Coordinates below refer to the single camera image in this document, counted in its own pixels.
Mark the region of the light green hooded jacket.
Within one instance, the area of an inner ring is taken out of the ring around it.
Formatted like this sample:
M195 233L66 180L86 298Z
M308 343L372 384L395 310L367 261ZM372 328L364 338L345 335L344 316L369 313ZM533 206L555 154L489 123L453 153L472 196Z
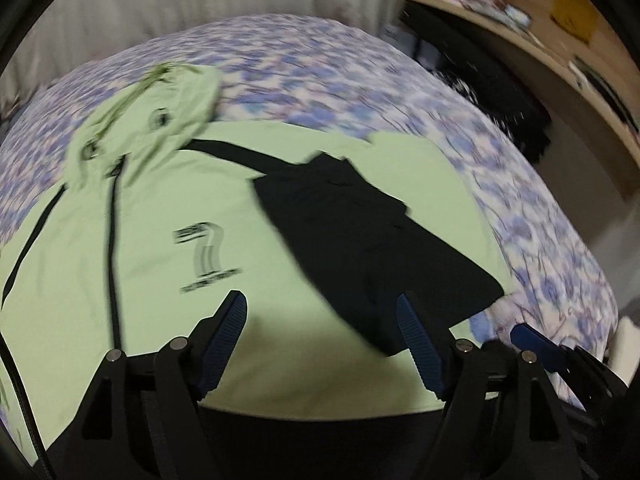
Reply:
M414 292L466 336L513 288L494 232L430 140L213 116L221 76L166 63L76 130L1 252L1 333L44 444L113 349L151 353L229 292L247 319L204 405L291 420L436 408L396 322Z

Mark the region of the wooden shelf unit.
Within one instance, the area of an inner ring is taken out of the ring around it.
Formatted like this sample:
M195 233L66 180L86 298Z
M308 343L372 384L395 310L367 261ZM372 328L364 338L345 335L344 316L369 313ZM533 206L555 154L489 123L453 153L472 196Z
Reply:
M571 126L600 162L623 200L639 191L639 140L605 99L578 73L581 58L639 113L639 70L628 49L587 0L509 0L532 18L519 34L450 0L407 0L479 27L541 99Z

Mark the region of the purple floral fleece blanket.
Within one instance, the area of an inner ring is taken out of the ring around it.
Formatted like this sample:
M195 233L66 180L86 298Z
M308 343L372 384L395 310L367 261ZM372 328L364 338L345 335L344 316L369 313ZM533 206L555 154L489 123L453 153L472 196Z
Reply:
M513 281L459 337L506 339L526 322L557 344L604 356L618 318L611 287L532 165L483 113L416 62L321 18L244 16L198 26L89 62L40 93L1 151L1 251L62 177L78 127L166 63L218 70L213 116L221 122L271 120L357 139L383 131L432 141L473 193Z

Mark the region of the grey curtain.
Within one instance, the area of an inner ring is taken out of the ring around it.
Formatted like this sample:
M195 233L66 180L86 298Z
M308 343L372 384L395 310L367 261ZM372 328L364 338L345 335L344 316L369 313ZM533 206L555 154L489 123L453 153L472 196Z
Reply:
M222 18L321 16L376 34L395 6L396 0L54 0L1 76L1 109L9 113L85 62Z

